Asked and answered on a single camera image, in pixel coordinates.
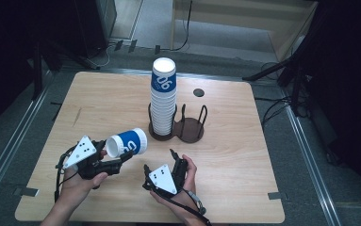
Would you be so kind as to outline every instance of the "gray floor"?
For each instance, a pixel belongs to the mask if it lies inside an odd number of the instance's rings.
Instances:
[[[265,44],[262,42],[255,46],[254,43],[257,42],[253,40],[250,43],[250,49],[248,49],[248,46],[245,47],[246,51],[252,51],[247,56],[242,51],[239,54],[225,54],[221,56],[218,53],[222,51],[218,52],[218,50],[222,50],[222,48],[218,47],[220,45],[215,46],[214,42],[202,44],[204,49],[199,49],[194,53],[187,51],[183,51],[183,53],[162,52],[157,56],[154,54],[154,50],[148,49],[150,48],[149,45],[155,46],[159,43],[164,46],[167,43],[164,42],[167,40],[167,37],[153,36],[146,30],[141,32],[144,27],[142,25],[142,15],[151,15],[145,11],[148,8],[148,5],[145,3],[157,2],[162,3],[163,1],[144,1],[133,37],[138,40],[139,48],[136,48],[132,53],[128,52],[129,48],[127,46],[124,46],[119,51],[114,51],[113,48],[110,48],[107,51],[109,61],[106,53],[101,53],[100,56],[92,59],[93,62],[98,64],[107,63],[106,66],[102,67],[102,72],[150,73],[152,62],[157,57],[170,57],[176,62],[177,71],[184,76],[192,75],[208,79],[240,80],[242,76],[253,75],[260,72],[262,68],[270,66],[267,62],[275,61],[275,58],[272,58],[274,53],[270,51],[271,46],[269,43],[266,42]],[[198,34],[191,32],[191,30],[190,36],[193,38],[190,39],[188,51],[194,45],[194,40],[197,42],[203,40],[199,40]],[[60,72],[52,74],[53,80],[51,85],[48,86],[43,99],[40,100],[40,109],[34,115],[33,121],[27,125],[28,127],[24,130],[17,146],[9,147],[8,150],[5,149],[10,137],[14,134],[16,126],[32,104],[30,101],[33,90],[32,86],[26,89],[17,98],[17,101],[0,117],[0,160],[1,156],[7,157],[5,151],[15,153],[11,158],[5,158],[6,160],[9,159],[8,167],[5,169],[6,171],[1,172],[3,177],[0,181],[0,225],[39,224],[38,222],[19,222],[15,219],[14,212],[20,197],[12,195],[12,191],[16,187],[26,186],[30,178],[43,144],[54,123],[53,118],[58,111],[58,105],[51,105],[51,103],[62,103],[74,75],[79,71],[84,71],[84,69],[73,63],[70,59],[63,58],[62,60],[64,67]],[[273,78],[276,78],[276,74],[252,83],[255,98],[277,99],[283,97],[285,91],[289,91],[289,89],[283,90],[279,88]],[[257,100],[256,105],[259,116],[262,118],[272,105],[272,102]],[[297,139],[295,128],[292,126],[292,117],[288,113],[289,109],[282,111],[264,126],[265,139],[279,190],[287,193],[288,196],[287,200],[283,200],[286,220],[281,225],[328,225],[328,220],[323,212],[322,202],[318,198],[320,194],[318,194],[310,171],[305,164],[306,159],[303,155],[302,144]],[[335,205],[337,216],[339,217],[338,223],[343,225],[361,225],[361,180],[359,176],[349,168],[334,167],[328,164],[325,151],[312,121],[307,118],[299,118],[297,122],[301,124],[309,151],[314,157],[314,162],[318,166],[320,176]]]

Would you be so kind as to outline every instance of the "stack of paper cups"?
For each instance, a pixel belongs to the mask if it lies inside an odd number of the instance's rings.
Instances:
[[[151,79],[151,118],[154,132],[160,136],[171,133],[176,106],[176,65],[169,58],[154,61]]]

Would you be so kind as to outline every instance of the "black stand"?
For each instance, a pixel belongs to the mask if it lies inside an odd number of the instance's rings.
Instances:
[[[279,78],[277,79],[277,84],[280,87],[285,87],[289,84],[289,82],[293,78],[295,78],[293,91],[291,94],[290,106],[294,114],[298,117],[299,116],[299,113],[297,111],[298,96],[299,96],[300,86],[302,84],[303,77],[305,74],[304,65],[305,62],[308,61],[309,56],[313,56],[312,51],[315,50],[314,48],[315,41],[318,42],[318,40],[321,39],[320,37],[322,35],[321,29],[330,11],[331,10],[328,7],[323,7],[322,4],[319,3],[314,18],[312,20],[312,24],[309,28],[309,31],[293,55],[260,73],[252,75],[250,77],[243,77],[242,80],[256,81],[262,77],[265,77],[271,73],[274,73],[284,68]]]

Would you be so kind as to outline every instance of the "person's right hand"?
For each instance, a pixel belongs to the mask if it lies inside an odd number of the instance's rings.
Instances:
[[[183,159],[186,159],[187,163],[189,164],[187,168],[187,176],[183,185],[183,188],[185,190],[189,190],[194,194],[197,194],[196,186],[195,186],[195,174],[197,172],[197,167],[192,162],[191,158],[183,154]],[[157,202],[167,206],[172,210],[172,212],[180,219],[182,220],[186,225],[205,225],[199,218],[197,218],[195,215],[191,214],[189,211],[170,203],[161,197],[159,197],[154,191],[150,191],[150,194],[156,199]],[[177,195],[172,197],[172,200],[175,202],[178,202],[180,204],[186,205],[195,211],[198,212],[198,208],[194,202],[194,200],[187,194],[184,190],[179,192]]]

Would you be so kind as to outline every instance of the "brown cup holder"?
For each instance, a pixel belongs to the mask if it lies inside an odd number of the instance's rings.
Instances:
[[[174,113],[172,115],[172,130],[166,136],[158,135],[154,132],[153,121],[151,118],[151,104],[148,105],[148,115],[150,117],[150,124],[148,130],[151,136],[159,141],[165,141],[173,138],[174,136],[178,136],[181,140],[187,143],[195,143],[200,140],[204,135],[204,124],[207,116],[207,108],[205,105],[201,108],[200,117],[198,120],[193,118],[186,118],[185,117],[186,105],[183,105],[181,109],[181,120],[174,121],[174,116],[177,112],[177,106],[174,109]],[[205,111],[204,119],[201,122],[201,117],[203,112]]]

